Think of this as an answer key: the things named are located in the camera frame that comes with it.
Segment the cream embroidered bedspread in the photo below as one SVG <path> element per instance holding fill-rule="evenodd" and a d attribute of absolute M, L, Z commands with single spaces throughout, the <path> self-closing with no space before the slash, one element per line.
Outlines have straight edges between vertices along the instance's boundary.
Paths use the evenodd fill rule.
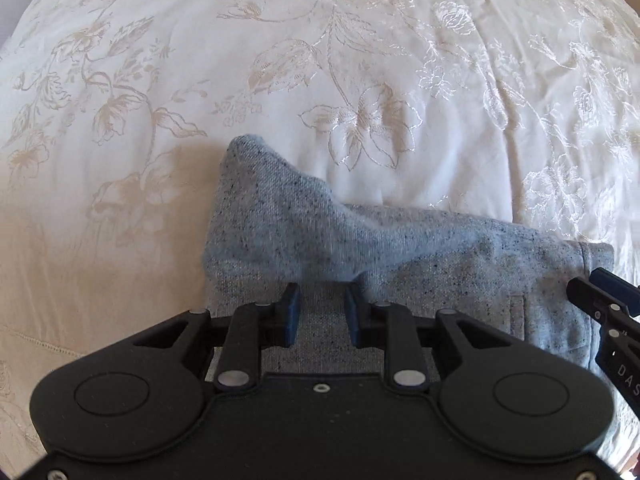
<path fill-rule="evenodd" d="M 1 467 L 55 367 L 198 304 L 253 133 L 346 203 L 605 242 L 639 277 L 625 0 L 32 0 L 1 50 Z"/>

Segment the light blue speckled pants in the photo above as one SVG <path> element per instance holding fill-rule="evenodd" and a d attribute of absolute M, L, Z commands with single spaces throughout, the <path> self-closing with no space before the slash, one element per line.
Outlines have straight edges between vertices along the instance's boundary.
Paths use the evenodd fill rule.
<path fill-rule="evenodd" d="M 259 136 L 234 139 L 220 166 L 203 254 L 213 315 L 302 291 L 294 346 L 272 350 L 268 372 L 376 372 L 381 357 L 349 341 L 343 300 L 419 316 L 451 308 L 503 333 L 592 367 L 596 326 L 566 285 L 610 268 L 607 244 L 561 240 L 526 226 L 435 209 L 346 205 L 329 185 L 290 165 Z"/>

